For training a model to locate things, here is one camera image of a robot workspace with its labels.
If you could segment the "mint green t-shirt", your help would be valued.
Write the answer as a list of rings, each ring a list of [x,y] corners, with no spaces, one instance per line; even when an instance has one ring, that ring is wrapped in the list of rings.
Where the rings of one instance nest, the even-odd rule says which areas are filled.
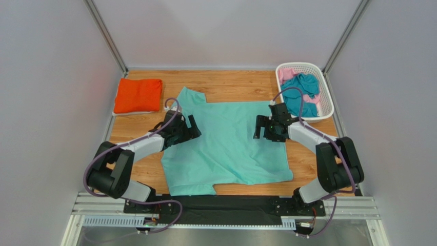
[[[286,145],[253,137],[256,117],[270,114],[267,101],[209,103],[204,93],[188,88],[177,100],[201,135],[164,151],[161,163],[172,196],[214,195],[217,184],[293,179]]]

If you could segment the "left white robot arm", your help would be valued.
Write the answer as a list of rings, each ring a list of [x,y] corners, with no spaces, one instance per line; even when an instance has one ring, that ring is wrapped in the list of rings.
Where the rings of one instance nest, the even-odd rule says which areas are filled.
[[[97,190],[95,196],[147,202],[152,188],[131,178],[133,166],[143,158],[201,136],[193,115],[177,110],[166,113],[164,121],[145,135],[124,143],[101,143],[94,159],[84,173],[87,189]]]

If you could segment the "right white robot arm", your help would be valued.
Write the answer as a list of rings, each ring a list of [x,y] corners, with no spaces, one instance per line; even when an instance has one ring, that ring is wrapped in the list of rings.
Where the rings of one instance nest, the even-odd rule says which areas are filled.
[[[337,138],[313,128],[299,117],[292,117],[284,103],[270,105],[269,116],[258,115],[254,138],[272,142],[293,140],[316,155],[317,177],[297,188],[293,195],[300,203],[310,204],[334,195],[342,189],[356,188],[365,175],[354,142]]]

